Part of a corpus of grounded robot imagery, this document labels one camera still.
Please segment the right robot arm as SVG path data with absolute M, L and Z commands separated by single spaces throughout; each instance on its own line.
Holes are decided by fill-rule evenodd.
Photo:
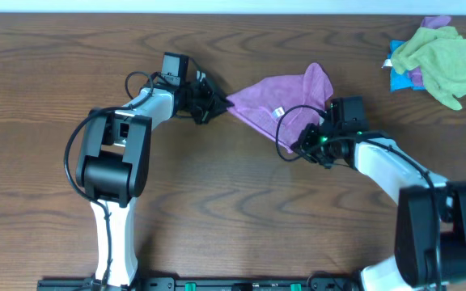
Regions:
M 291 148 L 326 168 L 344 160 L 396 203 L 394 254 L 361 271 L 363 290 L 438 290 L 466 280 L 466 181 L 428 170 L 382 131 L 308 124 Z

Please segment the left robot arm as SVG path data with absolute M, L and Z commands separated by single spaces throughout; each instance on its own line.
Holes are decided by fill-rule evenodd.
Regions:
M 206 77 L 179 86 L 162 79 L 147 83 L 121 107 L 91 110 L 79 125 L 83 143 L 70 182 L 95 215 L 99 258 L 91 289 L 133 290 L 137 285 L 134 211 L 146 186 L 153 130 L 179 111 L 206 124 L 231 105 Z

